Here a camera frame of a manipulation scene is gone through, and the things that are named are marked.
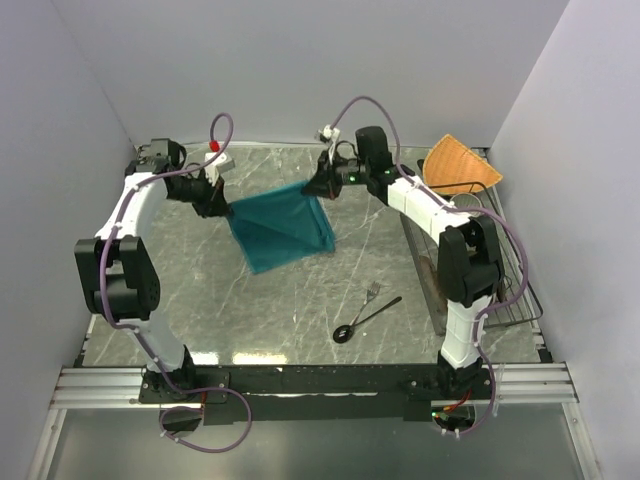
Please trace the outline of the teal satin napkin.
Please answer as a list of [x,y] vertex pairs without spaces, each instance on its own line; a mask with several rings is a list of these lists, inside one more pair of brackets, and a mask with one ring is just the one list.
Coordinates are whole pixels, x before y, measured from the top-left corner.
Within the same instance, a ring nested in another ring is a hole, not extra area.
[[317,197],[303,193],[305,185],[291,183],[230,204],[230,230],[254,274],[335,251],[328,217]]

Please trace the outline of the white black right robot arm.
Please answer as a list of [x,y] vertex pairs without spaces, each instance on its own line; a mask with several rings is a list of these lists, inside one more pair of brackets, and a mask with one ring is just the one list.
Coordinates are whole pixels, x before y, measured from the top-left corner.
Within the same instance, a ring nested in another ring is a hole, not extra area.
[[316,134],[325,145],[307,196],[336,199],[346,186],[363,185],[384,205],[398,211],[436,244],[437,284],[447,301],[444,342],[437,358],[441,394],[460,398],[482,382],[481,336],[487,309],[504,277],[494,220],[455,207],[391,151],[379,126],[361,128],[351,158],[338,152],[340,131],[327,125]]

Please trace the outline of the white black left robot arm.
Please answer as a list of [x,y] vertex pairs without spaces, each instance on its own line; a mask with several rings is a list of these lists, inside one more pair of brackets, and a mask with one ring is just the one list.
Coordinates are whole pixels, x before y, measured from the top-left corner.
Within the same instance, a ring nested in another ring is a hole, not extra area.
[[208,144],[203,162],[191,163],[179,143],[152,140],[127,165],[122,193],[107,222],[74,247],[89,311],[126,333],[143,353],[144,386],[177,402],[197,394],[199,379],[188,348],[166,320],[153,314],[161,283],[144,238],[166,200],[191,205],[201,218],[228,215],[221,171],[232,164],[215,141]]

